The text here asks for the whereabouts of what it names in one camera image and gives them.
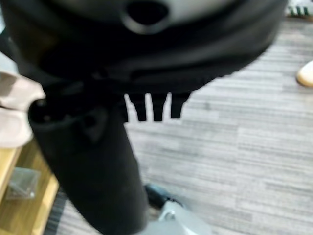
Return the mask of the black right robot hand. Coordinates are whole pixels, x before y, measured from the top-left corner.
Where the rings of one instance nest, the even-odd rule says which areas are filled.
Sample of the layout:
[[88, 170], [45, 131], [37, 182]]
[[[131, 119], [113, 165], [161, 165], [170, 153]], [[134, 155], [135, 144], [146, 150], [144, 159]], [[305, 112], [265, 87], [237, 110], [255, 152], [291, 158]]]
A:
[[180, 118], [190, 94], [257, 59], [285, 0], [3, 0], [1, 50], [45, 98], [27, 116], [51, 171], [104, 235], [209, 235], [166, 192], [143, 185], [124, 124], [125, 96], [161, 122], [167, 94]]

